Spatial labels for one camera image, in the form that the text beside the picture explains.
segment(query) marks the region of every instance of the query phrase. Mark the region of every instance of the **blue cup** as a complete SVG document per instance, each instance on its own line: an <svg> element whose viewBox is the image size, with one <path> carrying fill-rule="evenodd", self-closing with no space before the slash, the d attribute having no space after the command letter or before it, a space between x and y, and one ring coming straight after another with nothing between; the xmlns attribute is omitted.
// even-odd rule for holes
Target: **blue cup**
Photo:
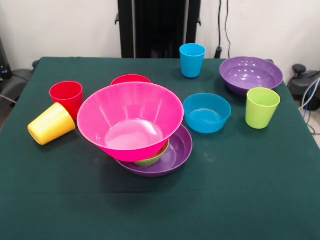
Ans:
<svg viewBox="0 0 320 240"><path fill-rule="evenodd" d="M206 49L195 43L184 44L180 47L181 72L186 78L196 78L200 75L204 63Z"/></svg>
<svg viewBox="0 0 320 240"><path fill-rule="evenodd" d="M212 93L189 96L183 103L185 121L188 126L202 134L220 131L231 115L230 103Z"/></svg>

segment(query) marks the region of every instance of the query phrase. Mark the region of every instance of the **bowl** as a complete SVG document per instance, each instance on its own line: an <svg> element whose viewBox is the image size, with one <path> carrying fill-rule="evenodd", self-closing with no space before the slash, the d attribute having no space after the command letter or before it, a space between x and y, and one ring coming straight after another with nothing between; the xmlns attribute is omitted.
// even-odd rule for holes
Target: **bowl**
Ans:
<svg viewBox="0 0 320 240"><path fill-rule="evenodd" d="M166 142L166 144L160 149L160 151L158 151L158 153L151 157L148 158L146 160L142 160L142 161L135 161L133 164L139 166L139 167L150 167L151 165L155 164L156 162L158 162L158 160L161 158L161 156L167 151L168 147L169 147L169 143L170 140L168 140Z"/></svg>
<svg viewBox="0 0 320 240"><path fill-rule="evenodd" d="M125 82L91 95L77 116L80 133L111 157L136 162L151 158L184 118L180 99L163 86Z"/></svg>
<svg viewBox="0 0 320 240"><path fill-rule="evenodd" d="M111 85L128 83L128 82L151 83L151 81L145 76L141 76L138 74L127 74L127 75L117 77L115 80L111 82Z"/></svg>
<svg viewBox="0 0 320 240"><path fill-rule="evenodd" d="M170 144L155 164L149 167L136 166L131 162L116 160L123 168L129 172L145 177L157 178L180 168L190 157L193 148L193 141L190 132L181 125L179 129L170 138Z"/></svg>
<svg viewBox="0 0 320 240"><path fill-rule="evenodd" d="M188 126L202 134L221 130L231 115L231 106L223 97L212 93L189 96L183 103Z"/></svg>
<svg viewBox="0 0 320 240"><path fill-rule="evenodd" d="M246 96L254 88L274 89L284 79L281 70L272 62L249 56L224 61L220 74L226 86L240 96Z"/></svg>

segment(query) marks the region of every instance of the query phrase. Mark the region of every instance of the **green bowl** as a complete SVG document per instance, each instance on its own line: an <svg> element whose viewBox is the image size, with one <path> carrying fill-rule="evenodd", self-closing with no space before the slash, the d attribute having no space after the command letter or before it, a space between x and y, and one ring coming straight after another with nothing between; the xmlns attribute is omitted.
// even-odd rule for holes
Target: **green bowl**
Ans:
<svg viewBox="0 0 320 240"><path fill-rule="evenodd" d="M158 153L156 155L154 155L151 158L148 158L146 160L142 160L142 161L135 161L133 162L134 165L137 165L139 167L150 167L151 165L155 164L156 162L158 162L158 160L161 158L161 156L167 151L168 147L169 147L169 143L170 140L168 140L165 145L160 149L160 151L158 151Z"/></svg>

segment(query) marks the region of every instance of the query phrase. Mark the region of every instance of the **green cup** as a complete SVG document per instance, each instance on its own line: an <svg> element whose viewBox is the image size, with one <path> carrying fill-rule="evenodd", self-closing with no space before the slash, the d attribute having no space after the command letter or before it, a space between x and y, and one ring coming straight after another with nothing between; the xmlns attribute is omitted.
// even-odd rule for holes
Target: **green cup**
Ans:
<svg viewBox="0 0 320 240"><path fill-rule="evenodd" d="M251 89L246 96L246 124L254 129L266 128L280 103L280 96L263 87Z"/></svg>

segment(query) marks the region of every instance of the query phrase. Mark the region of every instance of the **white wall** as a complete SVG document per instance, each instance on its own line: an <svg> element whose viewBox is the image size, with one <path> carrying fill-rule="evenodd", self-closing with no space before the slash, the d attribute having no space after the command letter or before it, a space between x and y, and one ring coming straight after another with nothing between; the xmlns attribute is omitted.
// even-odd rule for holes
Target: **white wall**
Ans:
<svg viewBox="0 0 320 240"><path fill-rule="evenodd" d="M222 0L224 26L226 0ZM197 42L213 58L219 0L202 0ZM229 0L231 56L273 59L285 74L320 69L320 0ZM43 56L121 57L117 0L1 0L0 35L13 69ZM222 57L228 43L222 32Z"/></svg>
<svg viewBox="0 0 320 240"><path fill-rule="evenodd" d="M0 0L0 36L13 69L43 56L121 58L117 0Z"/></svg>

